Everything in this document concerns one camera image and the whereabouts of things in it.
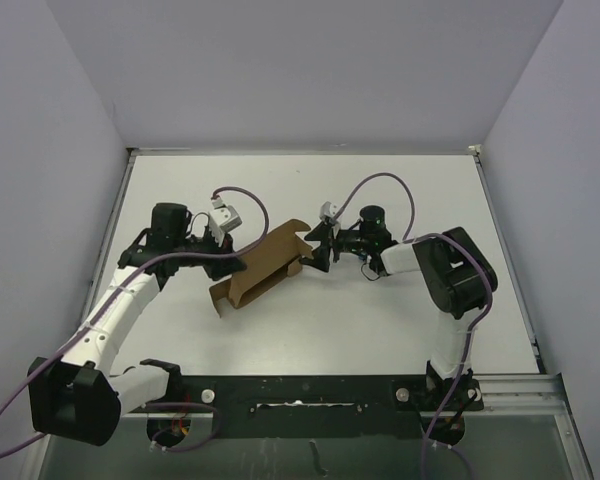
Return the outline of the brown cardboard paper box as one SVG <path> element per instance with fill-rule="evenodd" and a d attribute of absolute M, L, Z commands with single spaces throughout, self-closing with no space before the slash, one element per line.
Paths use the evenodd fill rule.
<path fill-rule="evenodd" d="M 264 240 L 241 259 L 247 269 L 209 288 L 212 304 L 219 317 L 228 306 L 241 309 L 303 269 L 300 260 L 312 258 L 312 248 L 299 237 L 311 227 L 299 219 L 290 219 L 271 230 Z"/>

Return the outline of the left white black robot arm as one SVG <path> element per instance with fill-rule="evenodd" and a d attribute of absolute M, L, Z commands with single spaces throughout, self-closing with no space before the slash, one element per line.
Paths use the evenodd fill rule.
<path fill-rule="evenodd" d="M 212 205 L 203 235 L 195 236 L 186 206 L 156 204 L 149 227 L 122 252 L 105 294 L 58 358 L 31 364 L 37 432 L 101 446 L 124 414 L 148 403 L 170 411 L 184 402 L 176 364 L 147 359 L 119 375 L 111 368 L 140 315 L 180 269 L 201 266 L 212 280 L 245 270 L 230 235 L 242 223 L 239 214 L 220 198 Z"/>

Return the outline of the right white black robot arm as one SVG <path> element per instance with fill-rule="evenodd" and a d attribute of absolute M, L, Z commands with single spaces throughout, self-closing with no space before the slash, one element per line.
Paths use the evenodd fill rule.
<path fill-rule="evenodd" d="M 358 257 L 370 281 L 403 273 L 422 275 L 439 310 L 438 330 L 427 363 L 424 394 L 436 408 L 457 401 L 460 384 L 471 375 L 473 331 L 489 312 L 498 288 L 495 270 L 462 227 L 416 240 L 398 242 L 389 232 L 385 210 L 368 205 L 358 220 L 343 229 L 335 206 L 323 205 L 320 222 L 304 237 L 317 247 L 301 263 L 327 273 L 343 254 Z"/>

